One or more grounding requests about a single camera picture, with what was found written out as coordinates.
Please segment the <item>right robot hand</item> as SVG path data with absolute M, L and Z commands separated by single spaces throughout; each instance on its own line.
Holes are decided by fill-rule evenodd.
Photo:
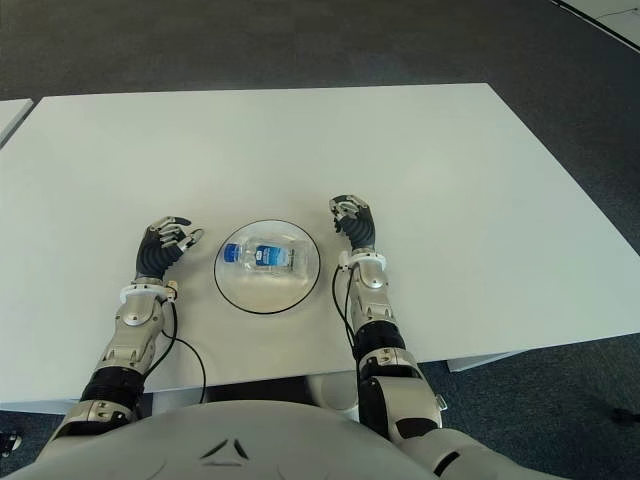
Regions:
M 334 228 L 344 234 L 352 250 L 374 249 L 375 223 L 369 205 L 355 195 L 339 195 L 329 201 Z

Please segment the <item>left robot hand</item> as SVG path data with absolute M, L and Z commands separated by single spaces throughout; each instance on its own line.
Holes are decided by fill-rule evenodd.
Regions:
M 204 236 L 204 230 L 190 232 L 185 227 L 191 221 L 177 216 L 166 216 L 147 227 L 140 242 L 135 264 L 135 279 L 162 280 L 167 270 Z

